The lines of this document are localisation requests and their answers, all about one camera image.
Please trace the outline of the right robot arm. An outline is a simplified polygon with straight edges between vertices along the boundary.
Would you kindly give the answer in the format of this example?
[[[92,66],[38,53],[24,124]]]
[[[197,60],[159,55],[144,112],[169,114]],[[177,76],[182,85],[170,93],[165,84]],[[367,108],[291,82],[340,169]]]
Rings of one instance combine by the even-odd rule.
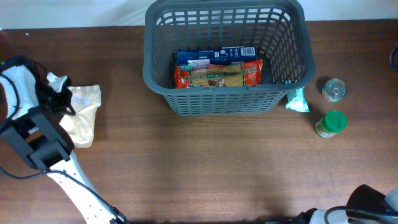
[[[328,210],[312,208],[291,219],[302,224],[397,224],[397,188],[384,195],[363,184],[350,195],[346,205]]]

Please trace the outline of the small tin can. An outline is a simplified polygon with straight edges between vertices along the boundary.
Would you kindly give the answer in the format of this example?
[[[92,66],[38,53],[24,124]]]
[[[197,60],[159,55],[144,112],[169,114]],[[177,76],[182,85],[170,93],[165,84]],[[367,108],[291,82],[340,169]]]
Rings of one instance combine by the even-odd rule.
[[[329,102],[338,102],[347,94],[345,82],[340,79],[329,79],[322,88],[322,96]]]

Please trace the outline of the green lid glass jar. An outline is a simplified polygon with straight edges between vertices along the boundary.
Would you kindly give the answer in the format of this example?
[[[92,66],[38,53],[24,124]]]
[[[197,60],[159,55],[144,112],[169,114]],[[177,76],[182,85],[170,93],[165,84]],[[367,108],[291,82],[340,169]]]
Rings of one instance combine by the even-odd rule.
[[[340,111],[329,111],[315,125],[315,131],[323,138],[330,139],[347,126],[346,116]]]

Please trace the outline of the clear bag of grains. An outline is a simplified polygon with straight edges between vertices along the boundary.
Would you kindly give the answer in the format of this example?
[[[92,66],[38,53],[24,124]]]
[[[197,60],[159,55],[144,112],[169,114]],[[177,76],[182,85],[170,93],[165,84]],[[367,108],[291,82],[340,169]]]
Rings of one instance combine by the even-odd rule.
[[[75,148],[88,148],[94,140],[96,111],[101,106],[99,85],[70,86],[71,105],[76,115],[64,115],[60,126],[68,133]]]

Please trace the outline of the light green crumpled packet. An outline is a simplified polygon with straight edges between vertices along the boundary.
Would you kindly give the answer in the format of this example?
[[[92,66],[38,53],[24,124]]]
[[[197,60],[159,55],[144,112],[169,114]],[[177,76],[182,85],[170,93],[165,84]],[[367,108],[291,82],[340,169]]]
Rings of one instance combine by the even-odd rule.
[[[309,113],[309,107],[304,97],[304,88],[289,90],[287,92],[286,109],[294,110],[300,113]]]

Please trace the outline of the orange spaghetti packet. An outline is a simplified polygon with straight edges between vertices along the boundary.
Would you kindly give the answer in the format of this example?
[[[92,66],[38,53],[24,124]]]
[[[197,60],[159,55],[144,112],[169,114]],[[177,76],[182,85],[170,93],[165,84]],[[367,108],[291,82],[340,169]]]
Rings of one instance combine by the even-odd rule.
[[[182,70],[177,66],[175,87],[216,88],[234,86],[255,86],[261,82],[263,60],[239,62],[231,65],[209,64],[198,70]]]

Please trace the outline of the blue pasta box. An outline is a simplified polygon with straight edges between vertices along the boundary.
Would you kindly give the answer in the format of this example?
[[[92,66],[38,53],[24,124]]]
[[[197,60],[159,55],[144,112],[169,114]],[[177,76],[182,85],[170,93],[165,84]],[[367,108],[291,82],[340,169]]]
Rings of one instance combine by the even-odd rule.
[[[210,64],[228,65],[232,62],[257,60],[254,47],[223,47],[216,50],[179,50],[177,65],[188,65],[194,60],[207,60]]]

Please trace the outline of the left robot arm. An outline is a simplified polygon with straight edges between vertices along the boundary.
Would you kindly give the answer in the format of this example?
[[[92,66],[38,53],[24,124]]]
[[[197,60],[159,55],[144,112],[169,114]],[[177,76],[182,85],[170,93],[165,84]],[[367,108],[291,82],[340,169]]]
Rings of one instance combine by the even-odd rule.
[[[87,223],[127,223],[116,207],[103,199],[81,169],[70,135],[57,118],[74,116],[68,76],[51,73],[21,55],[1,62],[1,87],[7,105],[1,138],[33,170],[37,177],[56,182]]]

